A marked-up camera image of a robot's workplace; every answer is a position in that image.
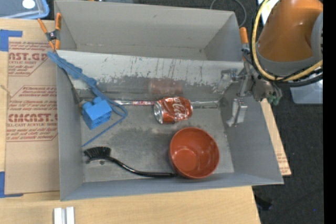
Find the blue tape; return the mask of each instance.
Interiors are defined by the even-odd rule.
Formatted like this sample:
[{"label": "blue tape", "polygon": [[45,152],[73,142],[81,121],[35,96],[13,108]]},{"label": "blue tape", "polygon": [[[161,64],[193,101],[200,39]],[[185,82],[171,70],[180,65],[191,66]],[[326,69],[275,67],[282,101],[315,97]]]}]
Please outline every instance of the blue tape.
[{"label": "blue tape", "polygon": [[6,197],[19,197],[23,194],[10,194],[5,195],[5,172],[0,172],[0,198],[6,198]]},{"label": "blue tape", "polygon": [[8,51],[9,37],[22,37],[22,31],[0,29],[0,51]]}]

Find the yellow cable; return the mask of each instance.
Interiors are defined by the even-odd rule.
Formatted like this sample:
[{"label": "yellow cable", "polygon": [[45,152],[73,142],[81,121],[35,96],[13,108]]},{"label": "yellow cable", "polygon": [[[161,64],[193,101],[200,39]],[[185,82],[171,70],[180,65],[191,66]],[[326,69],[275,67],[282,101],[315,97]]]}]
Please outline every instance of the yellow cable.
[{"label": "yellow cable", "polygon": [[[265,6],[267,5],[267,3],[270,0],[264,0],[263,3],[260,6],[260,9],[258,10],[258,13],[256,15],[256,19],[255,19],[255,23],[253,26],[253,32],[252,32],[252,40],[251,40],[251,49],[252,49],[252,54],[253,54],[253,59],[255,62],[255,66],[257,67],[257,69],[259,70],[259,72],[266,77],[269,80],[273,80],[273,81],[277,81],[277,80],[283,80],[283,77],[275,77],[269,73],[267,73],[260,65],[259,59],[257,57],[257,50],[256,50],[256,36],[257,36],[257,28],[258,28],[258,24],[260,21],[260,17],[261,17],[261,12],[263,11],[263,9],[265,8]],[[315,69],[321,67],[323,65],[323,60],[320,60],[317,64],[313,65],[312,67],[296,74],[293,75],[283,81],[290,81],[290,80],[296,80],[296,79],[300,79],[306,75],[309,75],[309,73],[311,73],[312,71],[314,71]]]}]

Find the red can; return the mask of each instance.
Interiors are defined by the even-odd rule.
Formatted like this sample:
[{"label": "red can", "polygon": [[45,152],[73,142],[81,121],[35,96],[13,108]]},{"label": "red can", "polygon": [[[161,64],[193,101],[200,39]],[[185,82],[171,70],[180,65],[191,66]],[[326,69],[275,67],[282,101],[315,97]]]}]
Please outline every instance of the red can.
[{"label": "red can", "polygon": [[193,107],[184,97],[163,98],[154,103],[154,115],[161,124],[184,121],[192,114]]}]

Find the cardboard sheet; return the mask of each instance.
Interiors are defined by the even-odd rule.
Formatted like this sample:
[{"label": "cardboard sheet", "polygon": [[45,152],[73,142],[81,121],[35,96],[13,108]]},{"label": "cardboard sheet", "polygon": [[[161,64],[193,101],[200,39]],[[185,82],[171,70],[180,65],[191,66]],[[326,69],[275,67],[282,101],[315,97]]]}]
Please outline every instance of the cardboard sheet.
[{"label": "cardboard sheet", "polygon": [[[45,23],[55,29],[53,21]],[[58,190],[56,75],[46,55],[51,48],[36,20],[1,19],[0,29],[23,32],[9,38],[0,68],[8,74],[1,81],[0,106],[5,194]]]},{"label": "cardboard sheet", "polygon": [[75,208],[76,223],[260,224],[251,187],[59,201],[59,192],[0,199],[2,223],[52,223],[54,208]]}]

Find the white object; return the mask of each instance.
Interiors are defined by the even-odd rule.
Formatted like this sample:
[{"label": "white object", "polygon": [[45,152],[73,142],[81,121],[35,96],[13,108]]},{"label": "white object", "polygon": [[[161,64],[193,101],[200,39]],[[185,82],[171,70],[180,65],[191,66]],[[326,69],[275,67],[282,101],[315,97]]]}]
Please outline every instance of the white object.
[{"label": "white object", "polygon": [[53,224],[75,224],[74,207],[54,208]]},{"label": "white object", "polygon": [[24,8],[32,9],[36,6],[36,3],[34,0],[23,0],[22,5]]},{"label": "white object", "polygon": [[290,88],[296,104],[323,104],[323,80],[316,83]]}]

